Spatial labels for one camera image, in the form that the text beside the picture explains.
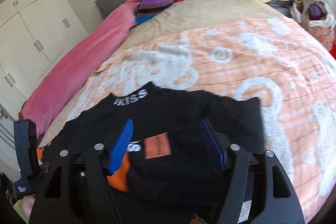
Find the left hand red nails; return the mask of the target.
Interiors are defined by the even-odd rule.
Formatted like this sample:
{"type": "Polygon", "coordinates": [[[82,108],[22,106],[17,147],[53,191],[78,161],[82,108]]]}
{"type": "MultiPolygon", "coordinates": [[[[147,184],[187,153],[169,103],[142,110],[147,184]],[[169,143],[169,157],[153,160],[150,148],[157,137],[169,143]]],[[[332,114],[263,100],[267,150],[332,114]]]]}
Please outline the left hand red nails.
{"type": "Polygon", "coordinates": [[[29,196],[24,196],[23,201],[22,201],[22,211],[23,214],[27,219],[30,219],[30,215],[33,209],[33,205],[35,202],[35,195],[29,195],[29,196]]]}

